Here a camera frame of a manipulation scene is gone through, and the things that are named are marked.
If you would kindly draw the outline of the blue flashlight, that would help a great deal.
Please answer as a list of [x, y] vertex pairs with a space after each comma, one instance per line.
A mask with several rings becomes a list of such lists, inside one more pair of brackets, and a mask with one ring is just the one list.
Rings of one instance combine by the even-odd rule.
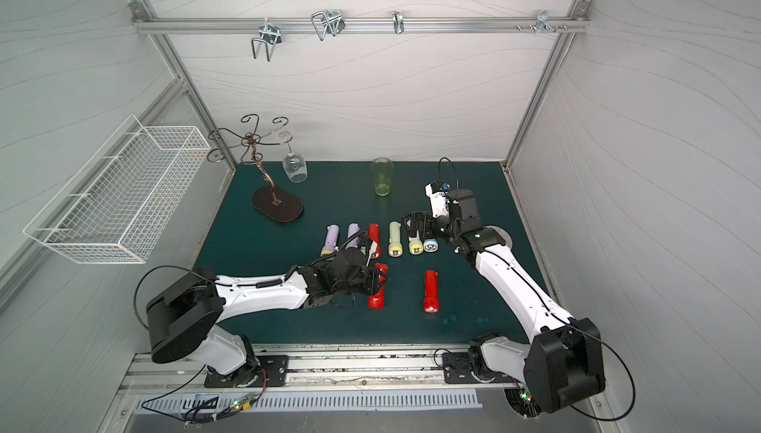
[[423, 250], [425, 253], [435, 253], [438, 249], [439, 244], [435, 238], [427, 238], [423, 241]]

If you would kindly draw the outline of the red flashlight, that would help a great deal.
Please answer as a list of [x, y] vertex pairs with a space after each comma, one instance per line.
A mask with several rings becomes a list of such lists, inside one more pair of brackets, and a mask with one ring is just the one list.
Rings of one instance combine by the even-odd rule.
[[368, 308], [370, 309], [383, 309], [384, 308], [384, 287], [388, 281], [388, 265], [376, 263], [375, 268], [380, 272], [379, 283], [380, 287], [375, 294], [368, 298]]
[[382, 256], [382, 250], [380, 247], [380, 226], [377, 223], [372, 223], [368, 228], [368, 236], [370, 239], [369, 254], [372, 260], [378, 260]]
[[429, 314], [438, 313], [440, 310], [438, 272], [434, 270], [428, 270], [425, 273], [423, 310]]

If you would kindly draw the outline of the purple flashlight row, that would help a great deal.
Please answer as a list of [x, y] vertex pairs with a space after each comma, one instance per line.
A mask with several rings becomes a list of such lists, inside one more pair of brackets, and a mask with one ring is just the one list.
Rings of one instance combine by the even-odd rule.
[[351, 223], [347, 230], [347, 240], [344, 244], [345, 248], [357, 248], [359, 244], [359, 233], [361, 232], [361, 226], [358, 223]]
[[331, 224], [327, 227], [324, 245], [320, 252], [321, 257], [331, 255], [336, 251], [339, 234], [340, 227], [338, 225]]

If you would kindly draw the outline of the pale green flashlight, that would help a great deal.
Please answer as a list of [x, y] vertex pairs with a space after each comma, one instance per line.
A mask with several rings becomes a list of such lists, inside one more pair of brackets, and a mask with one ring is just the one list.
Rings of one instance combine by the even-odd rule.
[[418, 230], [408, 235], [408, 250], [413, 256], [421, 255], [424, 252], [424, 245]]
[[388, 225], [388, 254], [392, 258], [403, 255], [402, 225], [398, 221], [392, 221]]

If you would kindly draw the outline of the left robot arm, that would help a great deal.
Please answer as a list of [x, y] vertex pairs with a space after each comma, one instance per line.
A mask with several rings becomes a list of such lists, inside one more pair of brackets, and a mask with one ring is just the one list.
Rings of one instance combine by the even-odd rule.
[[185, 275], [146, 306], [151, 359], [169, 364], [192, 359], [219, 375], [253, 370], [251, 342], [220, 323], [234, 317], [323, 306], [335, 296], [375, 296], [390, 277], [370, 265], [359, 248], [339, 250], [283, 275], [235, 278], [210, 270]]

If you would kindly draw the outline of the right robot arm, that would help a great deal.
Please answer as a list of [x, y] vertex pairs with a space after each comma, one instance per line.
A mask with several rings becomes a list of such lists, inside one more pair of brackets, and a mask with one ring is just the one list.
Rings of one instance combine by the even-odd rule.
[[434, 181], [425, 189], [431, 209], [402, 219], [413, 254], [446, 241], [501, 296], [520, 323], [526, 342], [488, 334], [471, 343], [470, 374], [477, 383], [512, 379], [505, 397], [523, 418], [553, 413], [606, 389], [606, 342], [588, 318], [577, 319], [553, 300], [521, 266], [509, 233], [485, 225], [475, 195]]

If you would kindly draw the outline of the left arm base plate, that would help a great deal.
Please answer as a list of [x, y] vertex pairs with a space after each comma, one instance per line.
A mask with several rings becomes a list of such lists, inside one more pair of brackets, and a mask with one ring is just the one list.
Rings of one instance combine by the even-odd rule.
[[245, 389], [245, 387], [283, 387], [289, 366], [285, 355], [258, 356], [228, 375], [212, 368], [204, 380], [206, 389]]

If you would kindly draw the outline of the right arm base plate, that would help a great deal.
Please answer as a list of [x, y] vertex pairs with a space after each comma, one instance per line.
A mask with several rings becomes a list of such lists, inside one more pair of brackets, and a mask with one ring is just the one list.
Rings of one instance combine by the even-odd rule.
[[512, 377], [492, 371], [477, 371], [467, 353], [444, 350], [435, 355], [446, 385], [508, 385], [518, 387]]

